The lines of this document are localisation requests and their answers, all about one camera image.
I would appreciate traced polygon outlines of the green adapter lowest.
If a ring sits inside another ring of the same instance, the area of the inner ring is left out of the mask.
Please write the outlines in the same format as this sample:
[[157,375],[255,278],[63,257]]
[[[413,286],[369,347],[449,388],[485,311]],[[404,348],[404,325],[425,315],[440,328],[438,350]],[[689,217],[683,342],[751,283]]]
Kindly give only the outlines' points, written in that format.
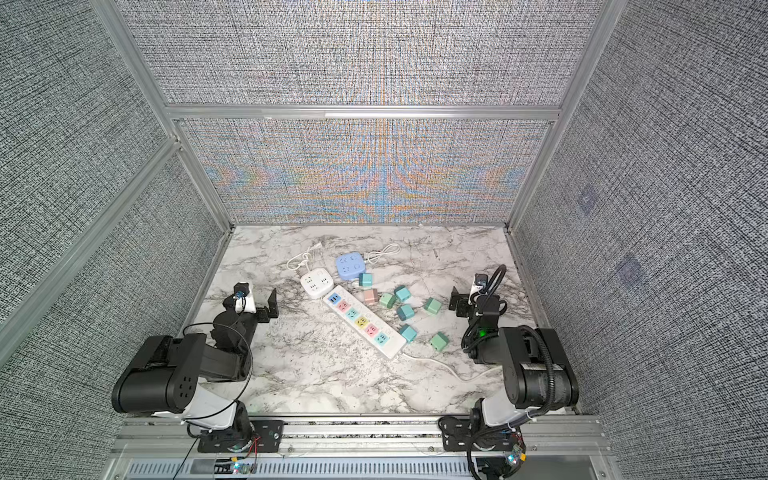
[[437,332],[430,338],[429,343],[436,352],[442,352],[448,346],[449,339],[444,333]]

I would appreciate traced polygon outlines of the long white power strip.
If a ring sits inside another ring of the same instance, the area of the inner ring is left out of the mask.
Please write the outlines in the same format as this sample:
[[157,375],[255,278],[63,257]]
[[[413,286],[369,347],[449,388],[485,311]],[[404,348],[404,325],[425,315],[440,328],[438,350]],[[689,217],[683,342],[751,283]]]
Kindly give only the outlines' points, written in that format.
[[405,347],[401,334],[342,286],[334,287],[322,301],[387,359],[394,359]]

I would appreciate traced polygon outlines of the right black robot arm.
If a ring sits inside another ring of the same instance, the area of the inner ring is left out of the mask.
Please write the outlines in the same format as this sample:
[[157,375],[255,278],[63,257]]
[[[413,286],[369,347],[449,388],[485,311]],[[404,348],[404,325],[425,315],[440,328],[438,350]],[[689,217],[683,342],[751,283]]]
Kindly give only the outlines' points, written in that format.
[[476,364],[499,367],[502,387],[475,402],[466,417],[443,416],[443,447],[465,455],[474,479],[507,479],[526,460],[522,426],[578,402],[579,385],[551,328],[502,326],[506,302],[477,290],[451,292],[449,309],[468,320],[462,350]]

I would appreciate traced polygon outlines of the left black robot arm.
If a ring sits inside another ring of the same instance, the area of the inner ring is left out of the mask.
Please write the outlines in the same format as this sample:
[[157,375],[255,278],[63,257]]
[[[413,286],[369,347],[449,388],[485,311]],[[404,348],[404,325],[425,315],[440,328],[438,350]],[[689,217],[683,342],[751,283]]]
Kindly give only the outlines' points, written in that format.
[[247,389],[251,343],[258,325],[279,317],[278,292],[273,289],[267,303],[258,306],[250,286],[237,283],[222,306],[224,311],[206,324],[208,333],[147,338],[116,381],[112,407],[182,422],[200,453],[275,452],[281,421],[254,422],[239,397],[223,398],[204,385],[240,382]]

